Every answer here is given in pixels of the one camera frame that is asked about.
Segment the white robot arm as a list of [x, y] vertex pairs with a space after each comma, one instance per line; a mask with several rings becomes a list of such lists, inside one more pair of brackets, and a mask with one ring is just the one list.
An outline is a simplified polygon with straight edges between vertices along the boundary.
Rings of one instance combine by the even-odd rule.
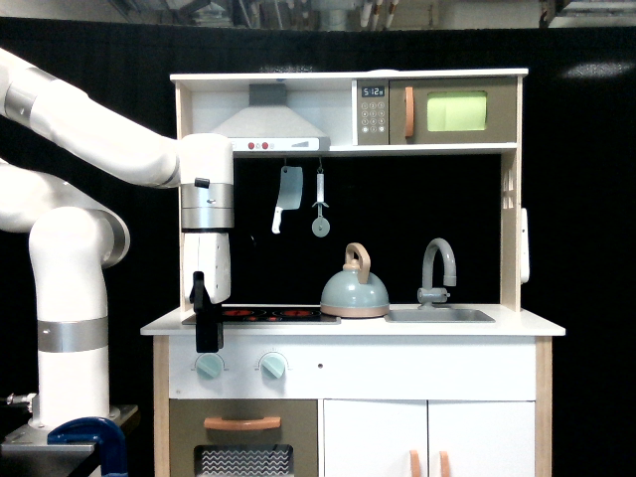
[[[199, 316], [214, 317], [231, 293], [234, 154], [225, 136], [162, 136], [9, 52], [1, 55], [1, 113], [126, 183], [178, 188], [183, 292]], [[1, 228], [29, 237], [38, 323], [36, 422], [54, 428], [108, 416], [103, 272], [129, 250], [125, 222], [56, 176], [3, 163]]]

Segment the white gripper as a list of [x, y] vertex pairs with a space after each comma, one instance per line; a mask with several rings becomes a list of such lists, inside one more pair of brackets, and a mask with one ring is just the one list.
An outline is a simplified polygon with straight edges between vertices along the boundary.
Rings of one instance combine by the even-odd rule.
[[196, 350], [217, 353], [223, 347], [221, 303], [231, 295], [228, 233], [185, 233], [182, 246], [182, 303], [196, 315]]

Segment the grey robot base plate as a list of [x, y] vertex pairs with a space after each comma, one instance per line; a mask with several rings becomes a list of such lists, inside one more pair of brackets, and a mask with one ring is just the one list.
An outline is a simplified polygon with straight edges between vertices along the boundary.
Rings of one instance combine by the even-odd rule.
[[106, 417], [81, 417], [57, 427], [31, 419], [1, 439], [5, 452], [94, 452], [122, 454], [125, 436], [140, 420], [136, 404], [119, 404]]

